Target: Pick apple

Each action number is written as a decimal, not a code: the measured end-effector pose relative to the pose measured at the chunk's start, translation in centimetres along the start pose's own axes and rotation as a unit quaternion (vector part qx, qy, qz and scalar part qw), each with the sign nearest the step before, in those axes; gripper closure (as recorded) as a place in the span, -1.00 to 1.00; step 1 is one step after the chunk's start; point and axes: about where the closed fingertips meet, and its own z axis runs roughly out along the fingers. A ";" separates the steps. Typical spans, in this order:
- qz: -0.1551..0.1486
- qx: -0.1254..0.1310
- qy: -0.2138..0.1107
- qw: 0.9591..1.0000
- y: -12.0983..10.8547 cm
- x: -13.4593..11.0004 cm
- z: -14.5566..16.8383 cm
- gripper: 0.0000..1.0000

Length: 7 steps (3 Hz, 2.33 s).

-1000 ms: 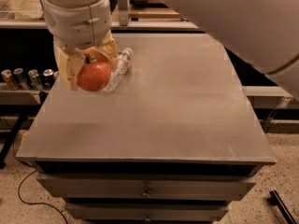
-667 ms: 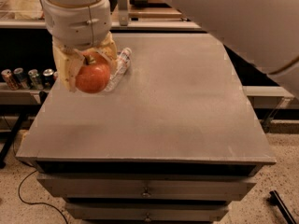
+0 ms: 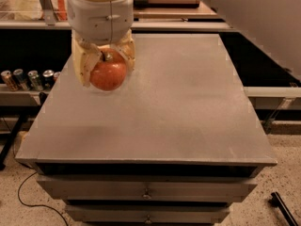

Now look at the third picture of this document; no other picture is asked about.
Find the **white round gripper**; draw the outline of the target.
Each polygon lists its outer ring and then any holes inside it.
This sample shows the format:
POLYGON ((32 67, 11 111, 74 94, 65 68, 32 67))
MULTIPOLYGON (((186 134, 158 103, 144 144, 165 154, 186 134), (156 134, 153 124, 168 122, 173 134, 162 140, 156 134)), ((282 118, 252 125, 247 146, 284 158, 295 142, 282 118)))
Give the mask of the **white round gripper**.
POLYGON ((90 86, 90 73, 101 58, 97 45, 111 43, 109 47, 123 56, 129 73, 135 69, 135 41, 130 29, 134 21, 133 2, 134 0, 67 0, 68 22, 73 29, 73 68, 84 87, 90 86))

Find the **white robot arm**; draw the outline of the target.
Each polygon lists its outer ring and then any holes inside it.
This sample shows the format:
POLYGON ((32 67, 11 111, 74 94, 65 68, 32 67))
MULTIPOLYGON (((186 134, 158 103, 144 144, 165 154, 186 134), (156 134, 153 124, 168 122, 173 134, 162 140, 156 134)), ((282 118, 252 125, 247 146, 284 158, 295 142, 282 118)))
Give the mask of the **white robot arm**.
MULTIPOLYGON (((301 0, 200 0, 272 58, 301 79, 301 0)), ((71 28, 97 45, 121 40, 133 20, 134 0, 67 0, 71 28)))

